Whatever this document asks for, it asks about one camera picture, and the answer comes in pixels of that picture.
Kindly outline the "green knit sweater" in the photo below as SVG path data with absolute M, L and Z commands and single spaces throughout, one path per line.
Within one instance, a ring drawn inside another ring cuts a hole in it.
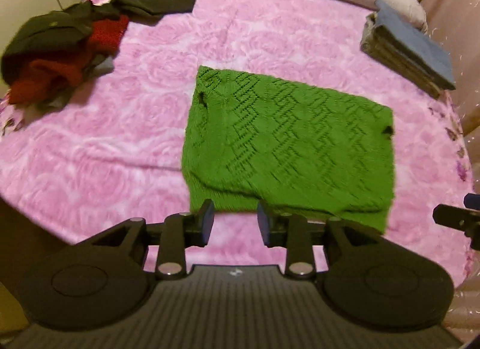
M 391 108 L 245 71 L 199 68 L 181 169 L 190 206 L 259 201 L 309 218 L 386 229 L 394 199 Z

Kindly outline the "folded grey blue clothes stack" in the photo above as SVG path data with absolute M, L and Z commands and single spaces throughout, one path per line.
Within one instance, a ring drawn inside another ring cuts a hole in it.
M 360 49 L 378 63 L 410 80 L 431 98 L 456 89 L 449 53 L 411 26 L 383 0 L 366 17 Z

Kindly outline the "red knit garment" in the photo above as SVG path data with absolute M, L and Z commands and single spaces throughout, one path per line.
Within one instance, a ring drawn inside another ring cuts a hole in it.
M 117 54 L 129 18 L 94 22 L 93 33 L 66 50 L 42 53 L 27 59 L 19 77 L 9 86 L 8 102 L 27 105 L 52 99 L 80 85 L 92 69 Z

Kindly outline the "pink patterned curtain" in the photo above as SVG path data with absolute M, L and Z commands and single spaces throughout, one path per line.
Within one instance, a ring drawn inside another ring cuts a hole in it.
M 479 0 L 422 0 L 428 30 L 451 56 L 460 117 L 473 175 L 479 192 Z

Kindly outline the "black garment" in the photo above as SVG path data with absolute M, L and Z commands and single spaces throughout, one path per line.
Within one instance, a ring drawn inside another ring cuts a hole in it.
M 94 22 L 118 20 L 124 15 L 147 23 L 171 14 L 191 13 L 196 0 L 111 0 L 102 5 L 79 2 L 62 11 L 50 11 L 27 20 L 1 56 L 2 79 L 12 85 L 27 59 L 42 53 L 66 50 L 85 41 Z

